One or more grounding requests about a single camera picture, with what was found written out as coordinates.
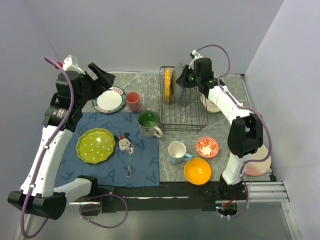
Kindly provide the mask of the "orange polka dot plate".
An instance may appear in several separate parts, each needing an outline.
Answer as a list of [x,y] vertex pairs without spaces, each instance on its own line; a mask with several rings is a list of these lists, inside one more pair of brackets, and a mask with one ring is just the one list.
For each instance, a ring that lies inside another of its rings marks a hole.
[[171,96],[171,69],[166,67],[164,71],[164,100],[169,103]]

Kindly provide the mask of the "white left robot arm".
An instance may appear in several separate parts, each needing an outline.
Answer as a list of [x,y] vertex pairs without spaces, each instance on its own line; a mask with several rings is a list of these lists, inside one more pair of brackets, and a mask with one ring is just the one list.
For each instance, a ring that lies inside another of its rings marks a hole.
[[45,111],[41,141],[32,167],[20,189],[8,195],[8,203],[22,215],[57,220],[69,203],[81,197],[94,201],[99,195],[97,178],[87,175],[79,175],[72,182],[55,187],[65,148],[83,116],[83,107],[110,89],[116,78],[93,62],[88,67],[96,79],[87,72],[75,70],[62,72],[57,77],[56,93]]

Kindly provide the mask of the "teal rim white plate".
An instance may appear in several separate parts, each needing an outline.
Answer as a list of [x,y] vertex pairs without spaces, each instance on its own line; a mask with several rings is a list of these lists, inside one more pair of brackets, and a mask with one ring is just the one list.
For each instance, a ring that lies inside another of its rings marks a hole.
[[113,114],[122,110],[126,105],[126,93],[122,88],[112,86],[91,102],[100,113]]

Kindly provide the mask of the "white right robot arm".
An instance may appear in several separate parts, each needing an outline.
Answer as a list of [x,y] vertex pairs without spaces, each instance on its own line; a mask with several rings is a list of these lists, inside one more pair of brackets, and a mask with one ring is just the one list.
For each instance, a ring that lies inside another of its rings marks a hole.
[[218,188],[219,195],[228,200],[236,194],[235,185],[242,181],[245,165],[263,145],[264,121],[260,114],[236,100],[221,78],[214,77],[210,58],[196,58],[189,65],[179,62],[174,67],[172,95],[177,98],[182,88],[191,87],[196,87],[206,99],[216,104],[230,124],[227,138],[230,155],[222,173],[225,183]]

